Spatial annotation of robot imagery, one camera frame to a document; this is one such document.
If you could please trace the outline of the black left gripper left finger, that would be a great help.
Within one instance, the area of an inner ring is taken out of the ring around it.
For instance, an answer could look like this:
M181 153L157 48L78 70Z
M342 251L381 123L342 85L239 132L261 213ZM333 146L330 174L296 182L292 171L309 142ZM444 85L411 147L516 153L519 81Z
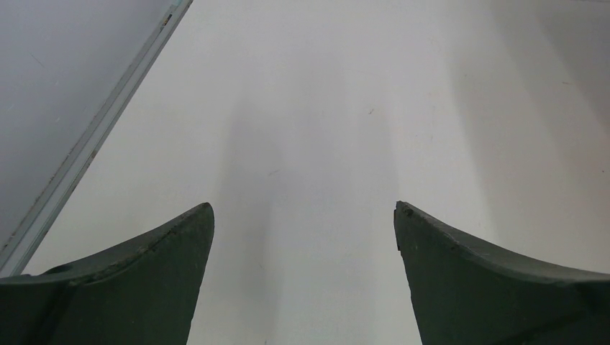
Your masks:
M185 344L214 238L202 203L40 275L1 280L3 344Z

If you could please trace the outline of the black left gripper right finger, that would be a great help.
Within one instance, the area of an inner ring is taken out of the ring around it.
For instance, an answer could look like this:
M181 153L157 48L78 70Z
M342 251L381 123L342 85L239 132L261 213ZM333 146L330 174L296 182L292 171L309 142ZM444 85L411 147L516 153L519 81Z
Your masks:
M393 213L423 344L607 344L609 276L524 256L399 201Z

